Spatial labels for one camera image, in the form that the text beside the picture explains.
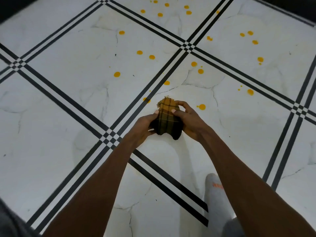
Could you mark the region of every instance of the checkered rag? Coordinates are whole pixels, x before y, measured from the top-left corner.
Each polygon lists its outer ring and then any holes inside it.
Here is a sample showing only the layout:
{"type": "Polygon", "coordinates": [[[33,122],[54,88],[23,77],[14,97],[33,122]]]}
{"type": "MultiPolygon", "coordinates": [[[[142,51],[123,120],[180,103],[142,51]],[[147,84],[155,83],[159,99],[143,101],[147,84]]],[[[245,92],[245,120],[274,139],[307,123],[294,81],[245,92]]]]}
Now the checkered rag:
{"type": "Polygon", "coordinates": [[[154,128],[158,135],[168,133],[174,140],[179,139],[183,122],[171,112],[172,109],[180,110],[179,106],[169,96],[159,101],[157,106],[159,107],[159,115],[151,122],[150,126],[154,128]]]}

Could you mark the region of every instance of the orange stain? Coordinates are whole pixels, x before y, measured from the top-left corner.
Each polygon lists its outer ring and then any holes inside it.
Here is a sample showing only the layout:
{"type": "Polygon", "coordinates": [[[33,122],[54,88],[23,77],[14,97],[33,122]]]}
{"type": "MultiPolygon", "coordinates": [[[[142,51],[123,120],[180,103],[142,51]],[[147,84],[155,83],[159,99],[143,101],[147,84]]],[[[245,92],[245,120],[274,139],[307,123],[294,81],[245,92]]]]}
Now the orange stain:
{"type": "MultiPolygon", "coordinates": [[[[147,97],[144,97],[143,100],[146,100],[147,97]]],[[[149,103],[151,100],[149,100],[147,103],[149,103]]]]}
{"type": "Polygon", "coordinates": [[[247,93],[252,96],[253,95],[253,90],[252,89],[248,89],[247,93]]]}
{"type": "Polygon", "coordinates": [[[205,108],[206,108],[206,106],[205,106],[204,104],[197,105],[197,107],[198,107],[200,110],[202,110],[202,111],[204,111],[205,108]]]}
{"type": "Polygon", "coordinates": [[[121,73],[118,71],[114,73],[114,77],[119,77],[120,75],[121,75],[121,73]]]}

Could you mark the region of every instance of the floor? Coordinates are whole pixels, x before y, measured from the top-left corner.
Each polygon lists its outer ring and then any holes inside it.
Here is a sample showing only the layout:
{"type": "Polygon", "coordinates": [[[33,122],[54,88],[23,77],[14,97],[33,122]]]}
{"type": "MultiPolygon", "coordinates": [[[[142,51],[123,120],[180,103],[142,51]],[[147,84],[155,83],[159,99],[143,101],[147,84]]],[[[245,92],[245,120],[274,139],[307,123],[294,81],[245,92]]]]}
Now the floor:
{"type": "MultiPolygon", "coordinates": [[[[0,25],[0,195],[43,232],[136,119],[187,101],[316,229],[315,24],[255,0],[39,0],[0,25]]],[[[182,134],[131,156],[105,236],[203,236],[216,170],[182,134]]]]}

